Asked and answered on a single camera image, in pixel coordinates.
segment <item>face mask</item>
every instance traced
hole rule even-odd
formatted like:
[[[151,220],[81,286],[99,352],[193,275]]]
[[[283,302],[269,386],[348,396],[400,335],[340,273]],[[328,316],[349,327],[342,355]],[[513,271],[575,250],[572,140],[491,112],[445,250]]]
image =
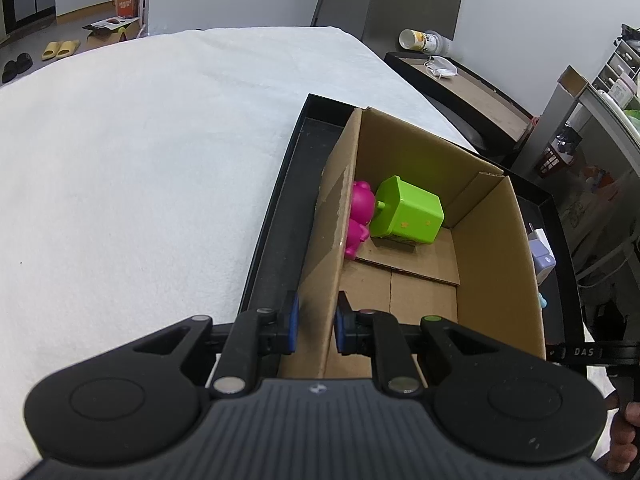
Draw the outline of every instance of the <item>face mask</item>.
[[[458,73],[458,69],[452,62],[440,56],[431,56],[424,65],[438,79],[441,77],[453,77]]]

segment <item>black slipper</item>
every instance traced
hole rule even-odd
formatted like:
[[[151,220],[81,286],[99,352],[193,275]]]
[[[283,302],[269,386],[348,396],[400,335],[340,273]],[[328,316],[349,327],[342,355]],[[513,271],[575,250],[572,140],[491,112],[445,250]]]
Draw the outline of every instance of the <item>black slipper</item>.
[[[33,66],[33,61],[31,60],[31,56],[29,56],[29,54],[27,54],[26,52],[23,52],[22,54],[18,54],[18,57],[15,60],[15,62],[18,64],[18,74],[27,72],[27,70]]]
[[[18,64],[11,60],[7,61],[4,66],[4,70],[2,70],[2,83],[8,83],[18,75]]]

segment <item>person's hand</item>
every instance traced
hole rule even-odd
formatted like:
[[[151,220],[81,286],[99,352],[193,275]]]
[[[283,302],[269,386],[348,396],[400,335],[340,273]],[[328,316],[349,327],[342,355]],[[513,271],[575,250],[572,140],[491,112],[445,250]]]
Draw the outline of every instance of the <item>person's hand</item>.
[[[620,404],[618,394],[613,392],[607,399],[607,409],[613,410]],[[623,473],[636,458],[638,448],[633,444],[636,428],[640,427],[640,402],[630,402],[626,406],[624,416],[620,411],[611,423],[611,447],[606,463],[607,471]]]

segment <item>green object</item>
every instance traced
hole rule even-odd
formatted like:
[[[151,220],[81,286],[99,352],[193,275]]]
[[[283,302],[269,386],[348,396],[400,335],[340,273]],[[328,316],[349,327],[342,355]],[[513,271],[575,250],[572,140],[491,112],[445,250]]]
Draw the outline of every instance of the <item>green object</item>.
[[[436,239],[444,220],[437,195],[395,175],[380,184],[376,201],[369,224],[371,236],[419,244],[432,244]]]

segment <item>cardboard box on floor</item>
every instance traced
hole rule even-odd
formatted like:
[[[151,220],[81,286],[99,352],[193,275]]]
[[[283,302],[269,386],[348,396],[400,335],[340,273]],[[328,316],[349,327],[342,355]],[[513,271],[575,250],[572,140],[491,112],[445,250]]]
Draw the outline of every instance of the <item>cardboard box on floor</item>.
[[[127,25],[113,31],[107,29],[92,30],[86,37],[85,50],[120,43],[121,41],[135,40],[139,32],[140,23],[138,20],[132,23],[127,23]]]
[[[445,221],[432,245],[370,239],[344,259],[354,180],[386,178],[440,197]],[[508,177],[491,163],[377,110],[356,108],[322,174],[301,282],[295,354],[280,375],[369,377],[370,360],[341,356],[333,321],[339,290],[354,310],[375,308],[400,323],[438,314],[544,358],[538,287],[522,216]]]

